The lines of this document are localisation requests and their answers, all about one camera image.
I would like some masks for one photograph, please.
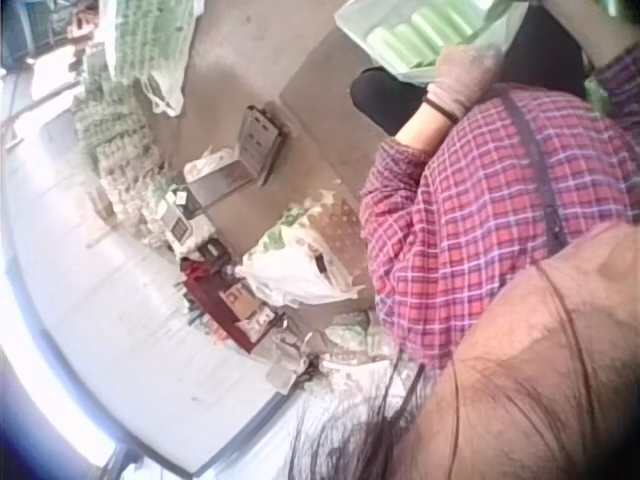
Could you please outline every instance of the hand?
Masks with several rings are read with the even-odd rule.
[[[436,79],[427,87],[427,98],[461,119],[493,85],[501,60],[498,48],[445,47],[436,62]]]

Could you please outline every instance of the gray floor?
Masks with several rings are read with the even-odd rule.
[[[320,189],[357,194],[381,132],[353,109],[348,86],[369,59],[335,28],[345,0],[216,0],[207,2],[187,68],[178,118],[151,115],[161,151],[180,168],[235,141],[244,108],[274,102],[291,138],[269,183],[245,187],[209,211],[241,256],[292,202]],[[304,329],[320,328],[356,302],[299,309]]]

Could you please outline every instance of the dark hair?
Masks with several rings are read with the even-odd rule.
[[[576,327],[576,313],[571,312],[561,292],[554,285],[545,270],[536,266],[541,277],[549,288],[549,292],[555,299],[559,328],[562,332],[563,345],[566,345],[567,353],[571,355],[571,375],[579,385],[576,391],[571,392],[568,400],[574,406],[577,415],[577,425],[580,428],[582,439],[581,454],[579,458],[572,453],[565,438],[564,428],[566,419],[551,406],[551,401],[546,398],[535,385],[521,378],[519,372],[511,361],[506,360],[499,364],[482,362],[478,360],[478,373],[483,380],[483,388],[491,390],[500,396],[511,411],[521,415],[531,427],[534,435],[544,445],[546,454],[553,459],[550,471],[556,478],[639,478],[628,476],[637,474],[638,462],[632,465],[634,474],[618,473],[612,477],[612,463],[620,465],[620,455],[626,452],[629,455],[623,458],[638,458],[638,423],[634,426],[633,435],[621,445],[600,445],[598,423],[596,421],[596,405],[594,401],[594,383],[597,382],[597,373],[589,368],[589,358],[583,349]],[[396,373],[396,362],[393,374]],[[453,408],[454,435],[451,446],[449,469],[447,478],[452,477],[456,462],[458,443],[460,441],[459,419],[460,402],[456,364],[451,361],[454,377],[455,399]],[[422,404],[422,396],[418,385],[424,376],[424,367],[416,374],[407,396],[402,405],[393,410],[389,405],[389,391],[391,379],[387,382],[381,395],[372,397],[367,408],[366,419],[355,426],[350,422],[349,412],[341,410],[319,429],[318,432],[307,435],[303,439],[305,431],[304,422],[299,422],[294,438],[291,456],[283,472],[287,480],[409,480],[411,478],[425,478],[421,472],[415,470],[416,462],[412,461],[410,452],[403,452],[399,456],[398,446],[402,438],[414,424],[417,413]],[[550,478],[540,471],[527,471],[526,465],[520,465],[518,459],[513,460],[514,476],[517,478]]]

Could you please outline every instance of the plaid shirt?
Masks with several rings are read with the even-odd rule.
[[[503,92],[537,136],[569,242],[604,221],[640,223],[640,49],[598,80],[610,118],[565,93]],[[499,98],[432,157],[384,141],[362,195],[378,315],[434,368],[518,271],[548,256],[533,169]]]

